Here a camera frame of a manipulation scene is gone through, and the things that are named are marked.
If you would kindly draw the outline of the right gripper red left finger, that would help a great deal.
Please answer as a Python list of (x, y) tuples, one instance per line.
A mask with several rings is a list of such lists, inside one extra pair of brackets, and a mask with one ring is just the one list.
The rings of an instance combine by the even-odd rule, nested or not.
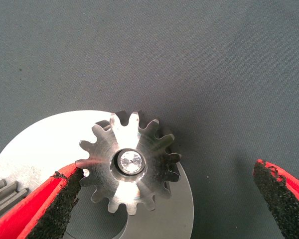
[(77, 204), (82, 169), (67, 165), (0, 218), (0, 239), (61, 239)]

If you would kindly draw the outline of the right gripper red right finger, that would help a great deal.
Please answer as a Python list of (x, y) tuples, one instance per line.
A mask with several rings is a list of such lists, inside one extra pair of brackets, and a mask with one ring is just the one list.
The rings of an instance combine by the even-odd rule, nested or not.
[(284, 238), (299, 239), (299, 179), (262, 159), (253, 177)]

